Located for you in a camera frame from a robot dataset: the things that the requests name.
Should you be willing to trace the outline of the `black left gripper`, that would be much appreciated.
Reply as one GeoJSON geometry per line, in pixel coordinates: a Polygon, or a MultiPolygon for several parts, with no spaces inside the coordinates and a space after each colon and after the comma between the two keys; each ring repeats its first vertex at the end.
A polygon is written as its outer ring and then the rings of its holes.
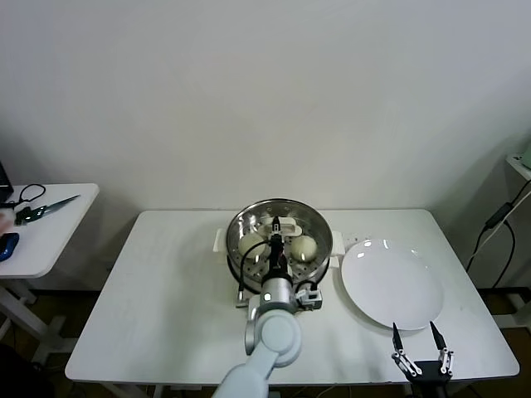
{"type": "Polygon", "coordinates": [[[271,234],[270,242],[270,256],[269,256],[269,269],[265,274],[265,279],[281,278],[291,279],[290,272],[288,270],[287,259],[285,258],[284,251],[282,250],[285,245],[284,236],[281,235],[281,223],[278,216],[274,216],[271,222],[271,234]]]}

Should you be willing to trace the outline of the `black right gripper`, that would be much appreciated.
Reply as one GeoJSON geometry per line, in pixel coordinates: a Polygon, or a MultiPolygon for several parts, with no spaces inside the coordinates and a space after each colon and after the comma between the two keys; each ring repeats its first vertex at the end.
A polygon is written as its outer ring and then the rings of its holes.
{"type": "Polygon", "coordinates": [[[397,325],[392,324],[392,359],[402,373],[413,384],[446,384],[453,373],[455,353],[448,348],[443,335],[436,325],[430,322],[431,332],[439,351],[438,361],[413,362],[405,353],[397,325]]]}

